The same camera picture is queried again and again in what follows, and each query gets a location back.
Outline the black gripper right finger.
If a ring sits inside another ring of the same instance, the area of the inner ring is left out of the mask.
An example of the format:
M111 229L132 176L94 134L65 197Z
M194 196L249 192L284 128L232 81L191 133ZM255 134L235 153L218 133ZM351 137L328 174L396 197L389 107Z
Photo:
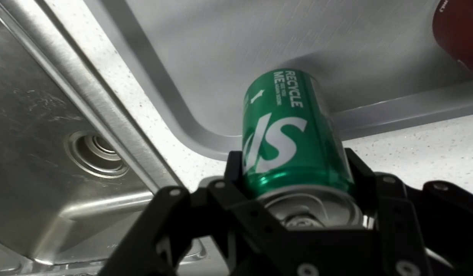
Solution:
M376 215L380 276L473 276L473 192L449 180L414 188L353 148L356 199Z

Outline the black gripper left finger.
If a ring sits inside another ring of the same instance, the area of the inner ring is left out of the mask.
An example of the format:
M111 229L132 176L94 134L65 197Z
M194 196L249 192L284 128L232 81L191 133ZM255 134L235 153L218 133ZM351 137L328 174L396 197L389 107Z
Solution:
M243 153L232 151L223 179L195 192L160 189L99 276L178 276L192 240L209 235L223 251L230 276L296 276L285 254L288 231L247 196Z

